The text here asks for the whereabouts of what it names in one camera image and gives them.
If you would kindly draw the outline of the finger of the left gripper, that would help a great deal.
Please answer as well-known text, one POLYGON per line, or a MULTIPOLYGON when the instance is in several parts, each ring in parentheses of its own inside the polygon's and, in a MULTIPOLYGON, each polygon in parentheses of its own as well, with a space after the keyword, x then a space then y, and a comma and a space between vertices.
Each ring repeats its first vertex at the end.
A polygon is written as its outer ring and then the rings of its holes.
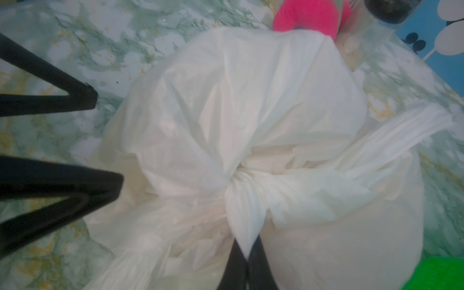
POLYGON ((1 35, 1 60, 66 92, 65 95, 1 94, 1 117, 85 111, 95 108, 97 91, 1 35))
POLYGON ((1 222, 1 257, 114 202, 123 182, 115 172, 1 156, 1 200, 60 198, 1 222))

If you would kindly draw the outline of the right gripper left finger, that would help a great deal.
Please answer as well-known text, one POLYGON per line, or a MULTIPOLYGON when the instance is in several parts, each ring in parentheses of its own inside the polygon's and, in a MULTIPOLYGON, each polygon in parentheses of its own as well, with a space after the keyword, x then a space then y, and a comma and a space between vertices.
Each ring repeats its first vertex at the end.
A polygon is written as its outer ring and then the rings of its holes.
POLYGON ((248 264, 237 241, 234 240, 222 279, 217 290, 246 290, 248 264))

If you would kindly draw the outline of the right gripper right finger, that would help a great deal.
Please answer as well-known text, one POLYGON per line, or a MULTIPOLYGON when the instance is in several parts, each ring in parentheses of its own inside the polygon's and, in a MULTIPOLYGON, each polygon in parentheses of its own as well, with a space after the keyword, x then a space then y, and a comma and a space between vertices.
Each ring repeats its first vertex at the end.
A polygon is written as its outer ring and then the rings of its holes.
POLYGON ((278 290, 260 236, 248 258, 248 284, 251 290, 278 290))

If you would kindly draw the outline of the white plastic bag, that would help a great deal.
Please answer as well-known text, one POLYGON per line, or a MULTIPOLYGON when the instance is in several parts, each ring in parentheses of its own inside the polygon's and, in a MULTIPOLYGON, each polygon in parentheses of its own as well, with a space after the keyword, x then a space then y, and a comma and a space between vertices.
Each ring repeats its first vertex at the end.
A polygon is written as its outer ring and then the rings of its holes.
POLYGON ((91 164, 124 176, 86 217, 114 257, 89 290, 214 290, 263 244, 281 290, 398 290, 421 258, 416 146, 453 118, 378 122, 332 39, 199 34, 136 80, 91 164))

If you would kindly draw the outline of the green plastic basket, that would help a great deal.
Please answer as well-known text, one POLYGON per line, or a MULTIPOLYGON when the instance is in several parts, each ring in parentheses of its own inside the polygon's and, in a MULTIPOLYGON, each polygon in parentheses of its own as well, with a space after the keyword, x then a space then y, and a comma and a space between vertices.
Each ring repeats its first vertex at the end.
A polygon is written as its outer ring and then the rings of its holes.
POLYGON ((416 267, 402 290, 464 290, 464 259, 425 259, 416 267))

